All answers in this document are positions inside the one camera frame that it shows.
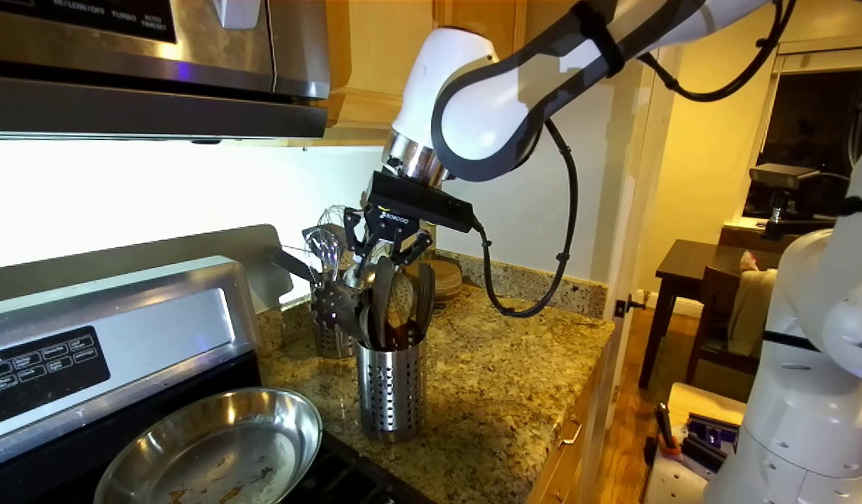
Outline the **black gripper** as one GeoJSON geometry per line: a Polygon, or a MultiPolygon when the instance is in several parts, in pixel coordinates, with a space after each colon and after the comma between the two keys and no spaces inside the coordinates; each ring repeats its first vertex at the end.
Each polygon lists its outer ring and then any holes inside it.
{"type": "Polygon", "coordinates": [[[410,214],[399,214],[392,206],[382,206],[377,202],[364,205],[364,237],[359,245],[359,268],[354,275],[364,277],[371,251],[382,251],[385,256],[399,256],[399,268],[417,263],[431,245],[431,231],[410,214]]]}

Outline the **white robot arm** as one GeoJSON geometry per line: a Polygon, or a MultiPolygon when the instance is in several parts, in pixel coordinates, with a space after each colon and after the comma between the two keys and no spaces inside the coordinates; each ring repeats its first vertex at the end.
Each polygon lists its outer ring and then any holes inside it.
{"type": "MultiPolygon", "coordinates": [[[[785,20],[795,0],[577,0],[510,55],[468,28],[431,30],[368,184],[382,214],[371,231],[475,228],[473,206],[438,191],[445,172],[487,182],[515,170],[553,111],[629,59],[648,60],[762,4],[785,20]]],[[[703,501],[862,504],[862,144],[834,223],[780,254],[742,431],[703,501]]]]}

